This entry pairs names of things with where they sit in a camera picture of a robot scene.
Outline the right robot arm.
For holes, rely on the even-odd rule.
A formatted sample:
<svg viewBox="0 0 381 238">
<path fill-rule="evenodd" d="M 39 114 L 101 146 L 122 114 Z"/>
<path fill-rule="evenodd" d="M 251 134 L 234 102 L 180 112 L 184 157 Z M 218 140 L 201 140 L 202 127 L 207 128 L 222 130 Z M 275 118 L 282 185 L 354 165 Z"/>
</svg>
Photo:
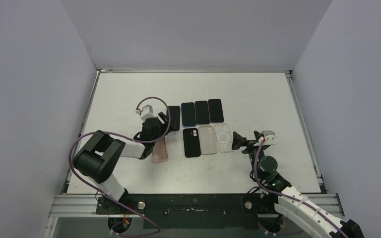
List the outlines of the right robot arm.
<svg viewBox="0 0 381 238">
<path fill-rule="evenodd" d="M 278 162 L 264 153 L 276 143 L 274 131 L 254 131 L 254 139 L 249 140 L 233 132 L 232 150 L 242 150 L 248 155 L 252 170 L 251 179 L 257 183 L 256 190 L 263 197 L 260 205 L 265 212 L 278 214 L 290 219 L 313 238 L 362 238 L 360 226 L 353 220 L 343 220 L 322 209 L 308 196 L 299 192 L 278 172 Z"/>
</svg>

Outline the black smartphone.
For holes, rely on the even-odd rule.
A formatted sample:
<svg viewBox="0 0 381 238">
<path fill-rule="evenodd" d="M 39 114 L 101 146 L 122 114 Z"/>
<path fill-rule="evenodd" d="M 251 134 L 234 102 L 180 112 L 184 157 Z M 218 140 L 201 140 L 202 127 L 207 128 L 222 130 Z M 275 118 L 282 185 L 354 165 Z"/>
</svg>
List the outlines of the black smartphone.
<svg viewBox="0 0 381 238">
<path fill-rule="evenodd" d="M 210 124 L 209 107 L 207 101 L 195 101 L 195 117 L 197 125 Z"/>
</svg>

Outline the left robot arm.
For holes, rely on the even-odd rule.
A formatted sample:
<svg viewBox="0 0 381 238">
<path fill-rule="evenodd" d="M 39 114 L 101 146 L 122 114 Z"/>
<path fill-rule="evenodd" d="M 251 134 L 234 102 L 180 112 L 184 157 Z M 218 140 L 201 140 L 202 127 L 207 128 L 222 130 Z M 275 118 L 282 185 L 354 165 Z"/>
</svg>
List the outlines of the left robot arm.
<svg viewBox="0 0 381 238">
<path fill-rule="evenodd" d="M 87 134 L 89 140 L 74 154 L 68 153 L 68 164 L 73 174 L 86 185 L 92 187 L 108 201 L 115 213 L 139 212 L 129 206 L 128 191 L 113 171 L 120 158 L 144 160 L 154 153 L 158 141 L 173 131 L 177 120 L 171 112 L 160 112 L 157 116 L 143 117 L 141 131 L 134 138 L 114 132 L 97 130 Z"/>
</svg>

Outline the phone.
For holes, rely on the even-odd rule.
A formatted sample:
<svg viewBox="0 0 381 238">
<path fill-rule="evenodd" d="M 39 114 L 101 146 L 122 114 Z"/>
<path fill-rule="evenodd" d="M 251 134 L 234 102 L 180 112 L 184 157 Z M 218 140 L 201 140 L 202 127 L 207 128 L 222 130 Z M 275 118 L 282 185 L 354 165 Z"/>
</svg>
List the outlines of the phone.
<svg viewBox="0 0 381 238">
<path fill-rule="evenodd" d="M 171 131 L 179 131 L 180 130 L 180 114 L 181 114 L 181 108 L 180 106 L 168 106 L 168 114 L 167 116 L 171 120 Z"/>
<path fill-rule="evenodd" d="M 211 123 L 223 123 L 224 115 L 222 101 L 220 99 L 208 100 L 209 117 Z"/>
<path fill-rule="evenodd" d="M 196 126 L 195 104 L 194 102 L 181 103 L 182 126 Z"/>
</svg>

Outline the clear phone case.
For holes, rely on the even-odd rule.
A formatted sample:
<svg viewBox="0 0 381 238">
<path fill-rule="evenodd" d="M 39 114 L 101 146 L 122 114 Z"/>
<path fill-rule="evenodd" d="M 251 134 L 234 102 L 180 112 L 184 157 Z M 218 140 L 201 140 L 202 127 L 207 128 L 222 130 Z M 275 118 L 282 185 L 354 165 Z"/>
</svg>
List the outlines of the clear phone case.
<svg viewBox="0 0 381 238">
<path fill-rule="evenodd" d="M 220 153 L 232 152 L 233 137 L 229 126 L 226 123 L 217 124 L 214 126 L 214 131 L 216 135 L 218 151 Z"/>
</svg>

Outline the black phone case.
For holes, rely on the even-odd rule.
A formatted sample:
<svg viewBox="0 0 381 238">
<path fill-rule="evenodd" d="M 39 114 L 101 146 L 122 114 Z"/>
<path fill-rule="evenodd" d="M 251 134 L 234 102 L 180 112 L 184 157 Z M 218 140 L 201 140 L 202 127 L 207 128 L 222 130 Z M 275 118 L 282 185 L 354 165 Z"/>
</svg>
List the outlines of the black phone case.
<svg viewBox="0 0 381 238">
<path fill-rule="evenodd" d="M 199 133 L 197 128 L 183 129 L 183 143 L 186 158 L 195 158 L 201 155 Z"/>
</svg>

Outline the pink phone case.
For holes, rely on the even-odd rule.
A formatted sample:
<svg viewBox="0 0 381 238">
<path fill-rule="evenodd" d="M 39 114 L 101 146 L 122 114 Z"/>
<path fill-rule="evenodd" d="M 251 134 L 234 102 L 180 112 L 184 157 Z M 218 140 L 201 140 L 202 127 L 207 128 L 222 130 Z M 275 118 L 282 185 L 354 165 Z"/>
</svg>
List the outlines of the pink phone case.
<svg viewBox="0 0 381 238">
<path fill-rule="evenodd" d="M 163 163 L 169 160 L 169 154 L 167 150 L 167 144 L 165 137 L 162 137 L 155 142 L 152 151 L 152 162 Z"/>
</svg>

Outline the beige phone case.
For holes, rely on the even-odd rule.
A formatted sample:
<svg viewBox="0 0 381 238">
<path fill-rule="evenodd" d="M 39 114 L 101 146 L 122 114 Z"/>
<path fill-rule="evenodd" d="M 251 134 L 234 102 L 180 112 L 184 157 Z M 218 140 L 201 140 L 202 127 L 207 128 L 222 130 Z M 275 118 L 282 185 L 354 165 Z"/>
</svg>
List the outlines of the beige phone case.
<svg viewBox="0 0 381 238">
<path fill-rule="evenodd" d="M 200 149 L 203 155 L 212 155 L 218 152 L 216 136 L 213 126 L 205 125 L 198 128 Z"/>
</svg>

